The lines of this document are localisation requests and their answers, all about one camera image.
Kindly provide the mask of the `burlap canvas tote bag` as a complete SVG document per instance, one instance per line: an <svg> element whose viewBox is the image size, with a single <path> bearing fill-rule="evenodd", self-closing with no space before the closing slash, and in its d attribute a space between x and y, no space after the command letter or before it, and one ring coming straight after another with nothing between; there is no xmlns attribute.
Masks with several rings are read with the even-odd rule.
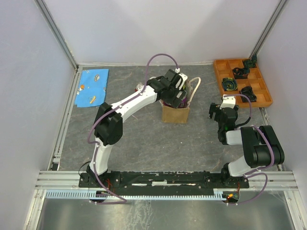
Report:
<svg viewBox="0 0 307 230"><path fill-rule="evenodd" d="M162 122L173 124L186 124L188 121L190 103L201 84L201 78L195 77L187 80L185 90L187 91L187 105L185 108L173 108L160 100L162 106Z"/></svg>

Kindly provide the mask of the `purple soda can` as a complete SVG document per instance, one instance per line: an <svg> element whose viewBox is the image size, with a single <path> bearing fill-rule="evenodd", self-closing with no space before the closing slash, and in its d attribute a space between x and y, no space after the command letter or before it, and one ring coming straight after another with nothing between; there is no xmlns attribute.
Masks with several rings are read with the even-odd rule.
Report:
<svg viewBox="0 0 307 230"><path fill-rule="evenodd" d="M180 103L177 108L185 108L187 105L187 91L180 91L177 95L177 98L180 99Z"/></svg>

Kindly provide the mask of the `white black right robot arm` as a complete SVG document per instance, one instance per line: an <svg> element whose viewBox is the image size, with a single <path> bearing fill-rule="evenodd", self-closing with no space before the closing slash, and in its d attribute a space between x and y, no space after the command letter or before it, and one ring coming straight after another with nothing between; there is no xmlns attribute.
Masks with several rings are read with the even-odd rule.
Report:
<svg viewBox="0 0 307 230"><path fill-rule="evenodd" d="M219 141L224 145L243 147L243 156L221 169L220 182L225 187L245 181L244 176L282 164L285 159L272 126L238 126L238 109L237 105L223 107L216 103L211 103L209 108L209 118L218 123Z"/></svg>

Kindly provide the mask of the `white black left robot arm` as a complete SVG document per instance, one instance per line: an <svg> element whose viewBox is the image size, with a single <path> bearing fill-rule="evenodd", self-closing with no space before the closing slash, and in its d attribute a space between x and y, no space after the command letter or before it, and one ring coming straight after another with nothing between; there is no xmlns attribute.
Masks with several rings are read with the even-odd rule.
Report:
<svg viewBox="0 0 307 230"><path fill-rule="evenodd" d="M135 112L157 101L164 101L173 108L179 108L187 96L187 75L178 69L169 69L164 76L151 77L141 90L136 91L122 101L99 106L93 127L89 135L94 135L93 158L87 167L90 182L101 187L106 182L108 159L113 148L123 135L123 123Z"/></svg>

